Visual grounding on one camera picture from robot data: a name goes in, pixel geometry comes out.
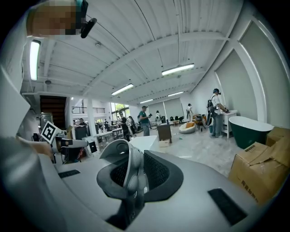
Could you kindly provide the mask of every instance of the bathtub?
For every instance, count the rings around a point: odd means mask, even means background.
[[[229,119],[232,133],[240,148],[247,148],[254,142],[266,143],[266,135],[274,128],[272,125],[242,116]]]

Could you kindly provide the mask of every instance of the floor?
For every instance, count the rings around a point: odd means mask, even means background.
[[[161,152],[205,164],[228,177],[235,154],[242,150],[233,137],[227,139],[226,134],[223,134],[223,138],[210,137],[208,128],[202,132],[196,130],[192,134],[178,133],[178,126],[170,128],[172,144],[161,147]],[[151,129],[150,135],[158,135],[157,130]]]

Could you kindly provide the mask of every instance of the man in white shirt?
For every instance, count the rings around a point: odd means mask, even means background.
[[[187,118],[189,117],[189,121],[192,122],[193,121],[193,112],[192,112],[192,107],[191,104],[189,103],[187,106]]]
[[[221,110],[223,110],[225,113],[229,113],[229,111],[223,107],[221,104],[218,95],[220,95],[219,89],[214,89],[213,90],[213,95],[211,97],[211,101],[213,103],[213,107],[215,111],[212,113],[213,116],[213,133],[212,136],[216,138],[222,138],[222,116]]]

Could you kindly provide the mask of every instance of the round chair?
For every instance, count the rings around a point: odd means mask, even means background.
[[[193,126],[186,128],[187,123],[184,123],[183,125],[180,126],[179,128],[179,132],[181,134],[191,134],[195,132],[195,128],[196,128],[196,124],[194,124]]]

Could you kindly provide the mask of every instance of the hand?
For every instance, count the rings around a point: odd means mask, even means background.
[[[31,143],[30,146],[38,153],[38,154],[44,154],[53,158],[53,152],[51,149],[51,146],[47,142],[34,142]]]

